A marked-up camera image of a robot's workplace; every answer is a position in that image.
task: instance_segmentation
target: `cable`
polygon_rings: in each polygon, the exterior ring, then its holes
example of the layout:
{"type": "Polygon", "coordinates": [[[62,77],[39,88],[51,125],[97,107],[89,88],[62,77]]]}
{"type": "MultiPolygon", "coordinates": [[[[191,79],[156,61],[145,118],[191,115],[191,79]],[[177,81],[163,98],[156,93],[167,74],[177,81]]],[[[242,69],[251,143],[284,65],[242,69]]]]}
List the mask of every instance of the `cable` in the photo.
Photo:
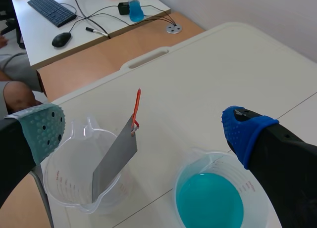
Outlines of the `cable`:
{"type": "Polygon", "coordinates": [[[60,4],[65,4],[65,5],[68,5],[68,6],[72,7],[72,8],[74,8],[74,10],[75,10],[75,14],[77,13],[77,9],[76,9],[75,7],[73,7],[72,5],[67,4],[67,3],[60,3],[60,4]]]}
{"type": "Polygon", "coordinates": [[[143,6],[141,6],[141,7],[153,7],[153,8],[155,8],[155,9],[158,9],[159,11],[163,11],[163,12],[170,18],[170,20],[173,22],[173,24],[176,25],[176,22],[172,19],[172,17],[169,16],[169,14],[167,14],[166,11],[164,11],[164,10],[162,10],[162,9],[159,9],[159,8],[153,6],[153,5],[143,5],[143,6]]]}
{"type": "MultiPolygon", "coordinates": [[[[110,7],[118,7],[118,6],[117,6],[117,5],[111,5],[111,6],[104,7],[104,8],[102,8],[102,9],[97,10],[95,13],[89,15],[88,17],[93,17],[94,14],[98,13],[99,11],[102,11],[102,10],[107,9],[107,8],[110,8],[110,7]]],[[[174,26],[176,26],[176,22],[172,19],[172,17],[171,17],[170,15],[167,14],[166,11],[164,11],[164,10],[162,10],[162,9],[159,9],[159,8],[153,6],[153,5],[142,5],[141,7],[153,7],[153,8],[155,8],[155,9],[158,9],[159,11],[164,12],[164,13],[169,17],[169,19],[171,20],[171,22],[172,22],[171,24],[173,24],[174,26]]],[[[146,17],[158,17],[158,16],[156,16],[156,15],[144,15],[144,16],[146,16],[146,17]]]]}
{"type": "Polygon", "coordinates": [[[74,24],[73,24],[73,26],[70,28],[70,30],[69,30],[69,33],[73,30],[73,28],[75,27],[75,24],[77,24],[79,21],[82,21],[82,20],[85,20],[86,18],[82,18],[82,19],[80,19],[80,20],[77,20],[74,24]]]}
{"type": "Polygon", "coordinates": [[[102,26],[100,26],[98,23],[96,23],[94,20],[90,19],[89,17],[87,17],[87,16],[84,14],[84,12],[81,10],[81,8],[80,8],[80,6],[79,6],[77,0],[75,0],[75,2],[76,2],[76,5],[77,5],[79,11],[81,12],[82,16],[84,17],[84,18],[81,19],[81,20],[88,19],[88,20],[91,21],[92,23],[96,24],[99,28],[101,28],[104,33],[108,34],[108,32],[107,32],[102,26]]]}
{"type": "Polygon", "coordinates": [[[118,7],[118,6],[117,6],[117,5],[111,5],[111,6],[104,7],[104,8],[102,8],[102,9],[100,9],[100,10],[97,10],[95,13],[89,15],[88,17],[91,17],[92,15],[98,13],[99,11],[102,11],[103,9],[107,9],[107,8],[110,8],[110,7],[118,7]]]}
{"type": "Polygon", "coordinates": [[[95,17],[95,16],[102,15],[102,14],[108,15],[108,16],[113,17],[113,18],[116,18],[116,19],[120,20],[121,22],[125,23],[125,24],[128,25],[128,26],[135,26],[135,25],[141,24],[142,22],[145,22],[145,21],[153,21],[153,20],[163,20],[163,21],[165,21],[165,22],[168,22],[168,23],[170,23],[170,24],[173,24],[172,22],[170,22],[170,20],[161,19],[161,18],[159,18],[158,16],[157,16],[158,18],[155,18],[155,19],[145,19],[145,20],[142,20],[142,21],[140,21],[140,22],[138,22],[138,23],[135,23],[135,24],[128,24],[128,23],[125,22],[124,20],[119,19],[119,18],[116,17],[116,16],[113,16],[113,15],[110,15],[110,14],[106,14],[106,13],[99,13],[99,14],[92,15],[92,16],[90,16],[90,17],[95,17]]]}
{"type": "Polygon", "coordinates": [[[171,20],[165,18],[165,17],[162,17],[162,16],[157,16],[157,15],[144,15],[146,17],[158,17],[158,18],[162,18],[162,19],[166,19],[166,21],[168,21],[169,23],[171,23],[172,25],[176,26],[176,23],[172,22],[171,20]]]}

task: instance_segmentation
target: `blue liquid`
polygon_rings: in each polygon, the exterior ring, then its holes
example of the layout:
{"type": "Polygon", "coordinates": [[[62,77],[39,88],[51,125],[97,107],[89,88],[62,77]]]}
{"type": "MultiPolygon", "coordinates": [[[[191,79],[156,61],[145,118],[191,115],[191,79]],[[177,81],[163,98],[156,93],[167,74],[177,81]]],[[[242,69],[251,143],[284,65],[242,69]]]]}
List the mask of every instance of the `blue liquid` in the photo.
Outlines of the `blue liquid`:
{"type": "Polygon", "coordinates": [[[238,191],[224,177],[206,173],[189,178],[176,196],[186,228],[239,228],[243,204],[238,191]]]}
{"type": "Polygon", "coordinates": [[[130,6],[130,19],[133,22],[139,22],[144,18],[143,11],[141,9],[140,3],[138,0],[133,0],[129,2],[130,6]]]}

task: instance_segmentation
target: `blue liquid bottle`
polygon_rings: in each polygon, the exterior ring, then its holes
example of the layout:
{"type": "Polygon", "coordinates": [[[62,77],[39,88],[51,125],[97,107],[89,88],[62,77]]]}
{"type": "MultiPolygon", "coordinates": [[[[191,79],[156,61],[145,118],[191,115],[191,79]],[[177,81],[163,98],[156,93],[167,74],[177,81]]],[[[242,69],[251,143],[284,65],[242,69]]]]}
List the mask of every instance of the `blue liquid bottle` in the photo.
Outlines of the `blue liquid bottle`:
{"type": "Polygon", "coordinates": [[[130,6],[130,19],[133,22],[139,22],[144,19],[144,14],[139,0],[128,0],[130,6]]]}

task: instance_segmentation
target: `red wire clip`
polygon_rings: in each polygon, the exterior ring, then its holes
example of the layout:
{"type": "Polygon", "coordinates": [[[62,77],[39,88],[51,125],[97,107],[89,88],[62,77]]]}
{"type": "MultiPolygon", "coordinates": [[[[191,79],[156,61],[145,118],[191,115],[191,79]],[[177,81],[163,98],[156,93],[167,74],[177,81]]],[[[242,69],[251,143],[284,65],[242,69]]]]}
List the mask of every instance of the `red wire clip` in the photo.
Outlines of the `red wire clip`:
{"type": "Polygon", "coordinates": [[[135,121],[135,117],[137,116],[137,112],[138,112],[138,108],[139,108],[140,96],[141,96],[141,89],[138,89],[137,99],[136,99],[135,105],[134,105],[134,112],[132,114],[132,125],[131,125],[131,128],[134,128],[134,124],[137,125],[138,128],[140,127],[138,122],[135,121]]]}

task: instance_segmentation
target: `teal gripper pad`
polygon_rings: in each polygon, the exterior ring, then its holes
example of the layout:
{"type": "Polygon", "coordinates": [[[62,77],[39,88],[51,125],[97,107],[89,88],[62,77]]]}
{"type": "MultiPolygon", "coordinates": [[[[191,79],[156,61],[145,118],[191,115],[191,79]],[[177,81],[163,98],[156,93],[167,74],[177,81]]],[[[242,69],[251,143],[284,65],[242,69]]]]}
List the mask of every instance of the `teal gripper pad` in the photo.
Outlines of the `teal gripper pad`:
{"type": "Polygon", "coordinates": [[[10,116],[20,122],[37,165],[58,147],[65,130],[65,115],[61,107],[52,103],[41,104],[10,116]]]}

